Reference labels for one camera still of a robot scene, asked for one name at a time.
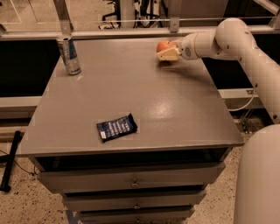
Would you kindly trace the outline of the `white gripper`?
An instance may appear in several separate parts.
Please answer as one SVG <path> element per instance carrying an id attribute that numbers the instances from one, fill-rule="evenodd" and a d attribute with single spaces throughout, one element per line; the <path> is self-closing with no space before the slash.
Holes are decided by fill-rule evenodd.
<path id="1" fill-rule="evenodd" d="M 187 34 L 183 38 L 179 38 L 176 43 L 177 47 L 171 47 L 165 49 L 157 54 L 157 58 L 160 61 L 175 61 L 179 59 L 181 54 L 182 58 L 185 60 L 197 60 L 202 57 L 199 52 L 199 38 L 201 32 Z"/>

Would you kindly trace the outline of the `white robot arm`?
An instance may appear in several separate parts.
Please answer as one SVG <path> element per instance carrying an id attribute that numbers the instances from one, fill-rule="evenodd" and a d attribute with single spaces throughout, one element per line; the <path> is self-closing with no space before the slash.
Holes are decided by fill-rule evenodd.
<path id="1" fill-rule="evenodd" d="M 280 66 L 256 43 L 249 27 L 230 17 L 211 31 L 193 32 L 157 44 L 162 61 L 235 60 L 272 124 L 244 144 L 238 168 L 234 224 L 280 224 Z"/>

